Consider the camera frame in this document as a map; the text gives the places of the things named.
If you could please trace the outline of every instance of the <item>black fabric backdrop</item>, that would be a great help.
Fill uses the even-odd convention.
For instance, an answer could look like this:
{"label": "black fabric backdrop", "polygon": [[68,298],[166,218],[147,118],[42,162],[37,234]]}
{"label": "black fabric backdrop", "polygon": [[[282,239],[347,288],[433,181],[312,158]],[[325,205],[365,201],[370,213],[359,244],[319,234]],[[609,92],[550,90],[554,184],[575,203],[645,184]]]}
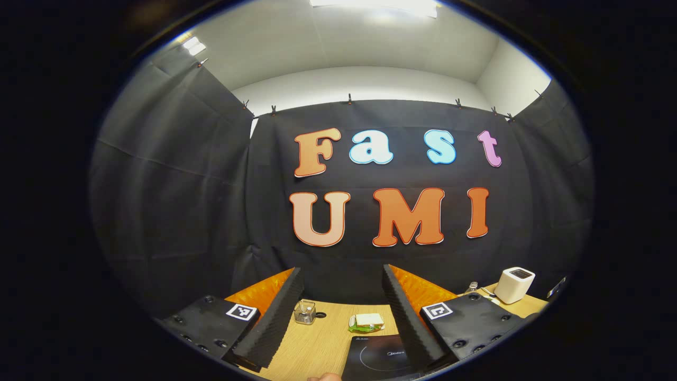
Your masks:
{"label": "black fabric backdrop", "polygon": [[90,173],[93,223],[114,272],[154,316],[232,289],[248,245],[252,117],[179,47],[143,65],[104,121]]}
{"label": "black fabric backdrop", "polygon": [[[295,178],[299,134],[335,127],[333,156],[320,175]],[[349,159],[352,136],[377,129],[389,137],[393,160],[359,165]],[[432,164],[423,134],[446,129],[454,137],[456,160]],[[485,158],[477,135],[498,141],[500,167]],[[413,207],[424,188],[445,191],[441,202],[444,241],[374,247],[379,204],[373,192],[399,189]],[[472,187],[489,190],[484,237],[469,239]],[[453,292],[471,281],[491,284],[505,268],[536,273],[529,291],[539,298],[574,269],[592,213],[592,166],[580,122],[562,89],[553,82],[543,99],[507,123],[491,112],[455,105],[403,100],[369,100],[306,106],[264,115],[252,136],[246,179],[246,216],[252,245],[234,271],[234,285],[261,279],[291,266],[303,268],[306,296],[343,303],[385,303],[380,288],[384,263],[406,269]],[[345,191],[345,235],[331,247],[300,242],[292,228],[295,192],[318,196],[313,227],[329,228],[324,194]]]}
{"label": "black fabric backdrop", "polygon": [[[184,49],[145,64],[110,109],[91,166],[92,217],[102,249],[129,292],[165,317],[204,294],[227,296],[287,268],[303,269],[306,297],[381,304],[384,263],[453,292],[496,282],[503,269],[536,272],[539,298],[575,268],[592,215],[592,166],[572,105],[552,82],[514,123],[491,112],[403,100],[319,104],[263,115],[249,140],[249,111]],[[323,174],[295,178],[294,137],[331,127],[342,138]],[[389,137],[386,165],[350,161],[352,136]],[[423,134],[446,129],[456,160],[432,164]],[[477,135],[498,141],[492,167]],[[424,188],[445,191],[444,241],[374,247],[379,204],[397,188],[412,207]],[[472,187],[489,190],[484,237],[469,239]],[[300,242],[294,192],[313,192],[313,227],[329,228],[324,194],[345,191],[346,230],[331,247]]]}

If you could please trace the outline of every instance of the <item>black foam pad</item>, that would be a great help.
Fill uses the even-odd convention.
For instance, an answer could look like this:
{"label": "black foam pad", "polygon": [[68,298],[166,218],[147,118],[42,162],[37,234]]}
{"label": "black foam pad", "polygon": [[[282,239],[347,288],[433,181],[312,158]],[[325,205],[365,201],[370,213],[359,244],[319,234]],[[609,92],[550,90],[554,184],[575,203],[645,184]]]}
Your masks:
{"label": "black foam pad", "polygon": [[458,360],[487,348],[533,319],[530,315],[526,321],[477,292],[425,306],[420,314],[438,343]]}
{"label": "black foam pad", "polygon": [[383,291],[393,312],[397,331],[416,370],[426,369],[444,358],[448,350],[421,323],[390,266],[383,265]]}
{"label": "black foam pad", "polygon": [[181,340],[227,360],[228,353],[260,316],[256,308],[207,295],[178,313],[157,321]]}
{"label": "black foam pad", "polygon": [[284,282],[261,320],[233,350],[233,353],[261,367],[268,367],[278,351],[294,306],[303,292],[303,276],[295,268]]}

